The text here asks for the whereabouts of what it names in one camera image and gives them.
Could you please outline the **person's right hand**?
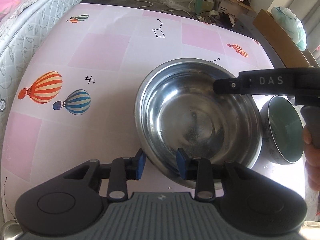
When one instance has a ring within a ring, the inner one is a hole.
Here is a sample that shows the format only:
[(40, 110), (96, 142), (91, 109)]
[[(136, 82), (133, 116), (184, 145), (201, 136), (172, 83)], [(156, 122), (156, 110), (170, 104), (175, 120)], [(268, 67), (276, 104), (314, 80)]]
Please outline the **person's right hand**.
[(320, 161), (319, 149), (315, 148), (312, 142), (312, 136), (307, 126), (303, 129), (304, 154), (306, 158), (305, 168), (308, 174), (309, 186), (314, 190), (320, 189)]

